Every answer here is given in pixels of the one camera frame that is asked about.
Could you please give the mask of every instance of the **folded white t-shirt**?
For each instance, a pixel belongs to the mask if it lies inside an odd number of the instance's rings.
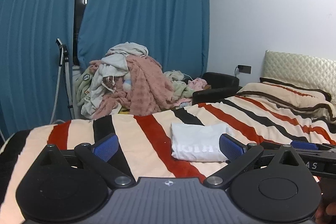
[[[219,149],[219,138],[223,133],[234,136],[227,123],[213,126],[172,123],[172,156],[188,161],[226,161]]]

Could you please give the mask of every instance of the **white string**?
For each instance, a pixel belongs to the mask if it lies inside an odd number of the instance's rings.
[[[183,74],[186,75],[185,73],[183,73]],[[189,75],[186,75],[186,76],[189,76]],[[192,81],[194,81],[194,79],[192,79],[191,76],[189,76],[189,77],[190,77],[190,79],[191,79]]]

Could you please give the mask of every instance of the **blue curtain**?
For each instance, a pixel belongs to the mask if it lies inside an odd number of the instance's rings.
[[[0,129],[48,124],[53,110],[60,38],[72,56],[74,0],[0,1]],[[56,118],[71,119],[61,82]]]
[[[209,0],[88,0],[78,37],[82,69],[124,42],[146,46],[163,70],[200,76],[209,45]]]

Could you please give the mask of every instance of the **red stripe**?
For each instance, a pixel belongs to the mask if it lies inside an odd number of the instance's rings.
[[[171,156],[171,140],[153,115],[134,116],[134,118],[169,172],[172,172],[176,178],[197,177],[203,182],[206,177],[195,166],[188,161],[177,160]]]
[[[328,134],[328,132],[322,128],[322,127],[312,127],[312,126],[302,126],[299,124],[298,120],[296,118],[291,118],[291,117],[288,117],[286,115],[281,115],[279,113],[275,113],[275,112],[272,112],[270,111],[269,109],[267,109],[261,102],[258,102],[256,100],[253,100],[251,98],[247,98],[247,97],[243,97],[243,96],[237,96],[236,97],[240,98],[240,99],[243,99],[243,100],[246,100],[248,102],[251,102],[252,104],[256,105],[257,107],[271,113],[275,118],[278,118],[282,121],[285,121],[285,122],[289,122],[290,124],[294,125],[294,126],[300,126],[302,131],[306,134],[310,134],[310,132],[316,132],[317,134],[320,134],[323,136],[323,138],[325,138],[325,140],[329,141],[330,144],[332,145],[336,145],[336,142],[334,140],[332,140]]]
[[[54,126],[47,143],[56,144],[59,150],[66,150],[70,123],[71,121],[68,121]]]
[[[298,91],[296,91],[296,90],[292,90],[292,89],[290,89],[290,88],[287,88],[287,87],[284,87],[284,86],[281,86],[281,85],[275,85],[275,84],[269,84],[269,83],[261,83],[261,84],[277,86],[278,88],[282,88],[282,89],[288,90],[288,91],[293,92],[293,93],[295,93],[295,94],[298,94],[298,95],[300,95],[300,96],[310,96],[310,97],[314,97],[313,95],[306,94],[306,93],[301,93],[301,92],[298,92]]]
[[[207,111],[215,115],[218,119],[226,122],[234,129],[240,131],[246,138],[250,141],[254,141],[256,143],[273,142],[271,140],[266,140],[262,136],[258,135],[253,127],[248,126],[247,124],[237,120],[235,117],[223,112],[219,108],[216,108],[212,105],[207,105],[206,103],[198,104],[198,107],[204,107]]]

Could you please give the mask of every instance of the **quilted headboard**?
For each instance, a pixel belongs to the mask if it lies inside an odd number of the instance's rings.
[[[321,89],[336,105],[336,61],[302,54],[266,51],[263,77],[306,89]]]

